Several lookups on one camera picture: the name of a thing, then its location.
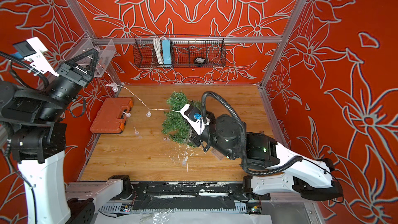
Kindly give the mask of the small green christmas tree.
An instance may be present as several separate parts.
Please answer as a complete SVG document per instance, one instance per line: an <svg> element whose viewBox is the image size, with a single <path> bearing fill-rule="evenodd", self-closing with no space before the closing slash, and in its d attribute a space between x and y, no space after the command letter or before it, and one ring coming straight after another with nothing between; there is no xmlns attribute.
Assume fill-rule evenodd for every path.
<svg viewBox="0 0 398 224"><path fill-rule="evenodd" d="M190 125L182 117L179 112L186 104L191 104L197 108L201 107L201 101L193 101L187 98L182 92L173 92L166 101L170 106L170 111L165 112L166 119L162 123L162 133L167 135L172 141L196 147L194 143L189 141L190 138Z"/></svg>

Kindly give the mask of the clear bulb string lights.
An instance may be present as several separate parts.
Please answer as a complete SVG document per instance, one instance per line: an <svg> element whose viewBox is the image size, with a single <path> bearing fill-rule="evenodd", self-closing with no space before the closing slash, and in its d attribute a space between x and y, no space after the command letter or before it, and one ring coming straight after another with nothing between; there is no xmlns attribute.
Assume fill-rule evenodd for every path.
<svg viewBox="0 0 398 224"><path fill-rule="evenodd" d="M170 112L167 99L173 92L180 92L185 86L124 86L120 96L130 96L134 106L122 134L103 134L99 144L106 151L127 152L128 155L167 157L183 160L192 153L187 144L174 142L162 132L165 113Z"/></svg>

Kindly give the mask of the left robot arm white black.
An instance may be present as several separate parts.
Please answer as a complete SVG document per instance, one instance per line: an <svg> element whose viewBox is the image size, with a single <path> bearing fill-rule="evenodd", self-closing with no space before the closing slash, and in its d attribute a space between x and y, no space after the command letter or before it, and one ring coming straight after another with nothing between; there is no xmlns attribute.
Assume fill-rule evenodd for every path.
<svg viewBox="0 0 398 224"><path fill-rule="evenodd" d="M64 184L66 123L61 115L94 78L98 51L90 49L43 78L44 89L1 82L1 126L7 132L5 158L23 180L30 224L90 224L114 197L133 192L127 175L112 176L87 192L67 198Z"/></svg>

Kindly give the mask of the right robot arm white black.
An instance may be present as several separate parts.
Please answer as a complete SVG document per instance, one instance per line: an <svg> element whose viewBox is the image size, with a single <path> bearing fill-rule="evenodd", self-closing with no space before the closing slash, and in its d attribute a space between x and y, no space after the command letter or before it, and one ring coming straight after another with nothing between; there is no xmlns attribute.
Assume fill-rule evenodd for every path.
<svg viewBox="0 0 398 224"><path fill-rule="evenodd" d="M330 159L310 159L265 134L248 132L246 123L219 94L206 91L200 107L185 104L179 112L189 124L190 140L196 146L241 160L240 167L247 175L239 190L230 190L231 198L246 203L267 194L293 192L310 201L343 199Z"/></svg>

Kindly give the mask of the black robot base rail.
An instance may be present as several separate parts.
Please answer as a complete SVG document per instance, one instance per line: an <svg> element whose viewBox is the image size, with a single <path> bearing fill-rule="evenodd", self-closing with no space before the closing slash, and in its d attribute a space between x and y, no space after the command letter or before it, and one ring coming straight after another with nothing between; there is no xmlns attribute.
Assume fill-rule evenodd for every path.
<svg viewBox="0 0 398 224"><path fill-rule="evenodd" d="M127 201L146 200L150 197L227 197L234 195L245 201L241 181L134 181L132 195Z"/></svg>

